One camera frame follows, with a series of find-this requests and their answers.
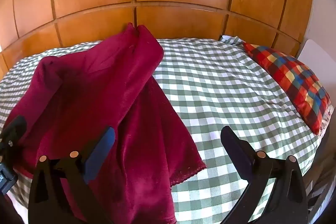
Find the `green white checkered bedsheet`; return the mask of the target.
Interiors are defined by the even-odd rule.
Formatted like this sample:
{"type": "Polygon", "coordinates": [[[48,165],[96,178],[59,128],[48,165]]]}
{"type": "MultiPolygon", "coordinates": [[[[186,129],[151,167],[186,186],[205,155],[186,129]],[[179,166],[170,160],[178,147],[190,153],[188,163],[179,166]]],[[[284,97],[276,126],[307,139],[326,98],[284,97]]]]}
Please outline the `green white checkered bedsheet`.
{"type": "Polygon", "coordinates": [[[206,169],[172,187],[175,223],[220,223],[245,188],[221,143],[230,126],[271,158],[295,156],[307,173],[324,141],[237,37],[161,39],[154,78],[190,132],[206,169]]]}

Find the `crimson red long-sleeve garment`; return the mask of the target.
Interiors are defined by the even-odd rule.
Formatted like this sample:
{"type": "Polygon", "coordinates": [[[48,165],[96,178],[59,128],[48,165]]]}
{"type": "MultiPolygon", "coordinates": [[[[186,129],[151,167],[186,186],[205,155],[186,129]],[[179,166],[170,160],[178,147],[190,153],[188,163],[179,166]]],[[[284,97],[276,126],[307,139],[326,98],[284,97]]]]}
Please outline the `crimson red long-sleeve garment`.
{"type": "Polygon", "coordinates": [[[132,24],[89,50],[42,58],[7,118],[27,122],[14,168],[32,177],[39,157],[81,152],[112,128],[94,197],[114,223],[175,223],[172,186],[205,164],[153,77],[162,59],[150,31],[132,24]]]}

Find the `multicolour checkered pillow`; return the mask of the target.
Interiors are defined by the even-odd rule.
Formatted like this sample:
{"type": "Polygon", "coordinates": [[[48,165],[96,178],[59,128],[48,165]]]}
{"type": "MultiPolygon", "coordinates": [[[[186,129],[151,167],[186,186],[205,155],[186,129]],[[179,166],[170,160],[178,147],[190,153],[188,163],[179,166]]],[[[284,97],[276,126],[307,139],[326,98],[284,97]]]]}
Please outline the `multicolour checkered pillow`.
{"type": "Polygon", "coordinates": [[[279,84],[315,135],[324,134],[333,113],[330,96],[317,76],[291,55],[243,43],[247,55],[279,84]]]}

